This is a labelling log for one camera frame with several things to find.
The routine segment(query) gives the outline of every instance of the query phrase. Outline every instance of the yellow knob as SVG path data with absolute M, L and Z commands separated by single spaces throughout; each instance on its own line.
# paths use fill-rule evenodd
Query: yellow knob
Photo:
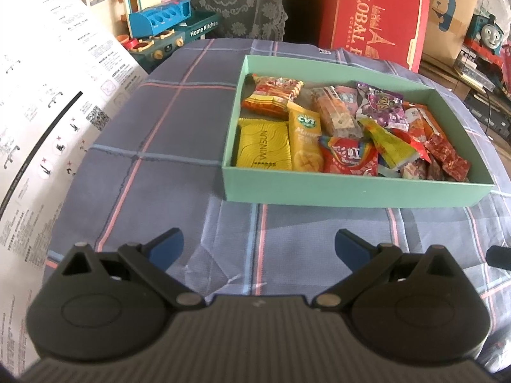
M 163 52 L 161 50 L 155 50 L 155 52 L 153 53 L 153 56 L 156 60 L 162 60 Z

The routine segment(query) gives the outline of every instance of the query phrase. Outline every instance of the white paper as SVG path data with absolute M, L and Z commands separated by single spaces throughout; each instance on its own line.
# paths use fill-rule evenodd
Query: white paper
M 20 375 L 37 359 L 25 313 L 65 195 L 147 74 L 80 0 L 0 6 L 16 30 L 0 34 L 0 361 Z

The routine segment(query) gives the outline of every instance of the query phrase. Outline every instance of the green box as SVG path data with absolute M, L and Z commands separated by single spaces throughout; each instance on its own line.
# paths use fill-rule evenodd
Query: green box
M 234 167 L 238 118 L 247 74 L 285 76 L 306 83 L 353 86 L 362 81 L 402 93 L 410 102 L 428 105 L 452 145 L 471 162 L 469 183 L 385 177 L 245 169 Z M 493 188 L 489 170 L 449 106 L 435 89 L 397 76 L 362 68 L 289 57 L 246 56 L 240 71 L 227 133 L 222 173 L 229 202 L 329 207 L 464 207 Z

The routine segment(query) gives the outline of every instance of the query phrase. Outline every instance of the plaid tablecloth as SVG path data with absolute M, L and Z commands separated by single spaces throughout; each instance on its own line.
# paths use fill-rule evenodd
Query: plaid tablecloth
M 222 160 L 238 73 L 247 54 L 289 56 L 374 69 L 438 90 L 491 169 L 495 189 L 471 208 L 336 209 L 227 203 Z M 185 251 L 169 270 L 208 297 L 214 293 L 304 294 L 350 274 L 334 235 L 347 228 L 404 252 L 448 247 L 486 304 L 492 335 L 479 361 L 511 363 L 511 274 L 484 263 L 491 245 L 511 244 L 511 182 L 489 139 L 463 103 L 431 80 L 395 64 L 310 45 L 201 40 L 178 50 L 134 93 L 89 149 L 53 230 L 52 267 L 75 242 L 115 250 L 171 227 Z

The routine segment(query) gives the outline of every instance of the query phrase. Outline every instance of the bear logo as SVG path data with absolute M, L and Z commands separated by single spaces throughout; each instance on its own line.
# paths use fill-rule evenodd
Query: bear logo
M 438 18 L 439 29 L 447 32 L 456 11 L 456 0 L 431 0 L 431 11 L 431 17 Z

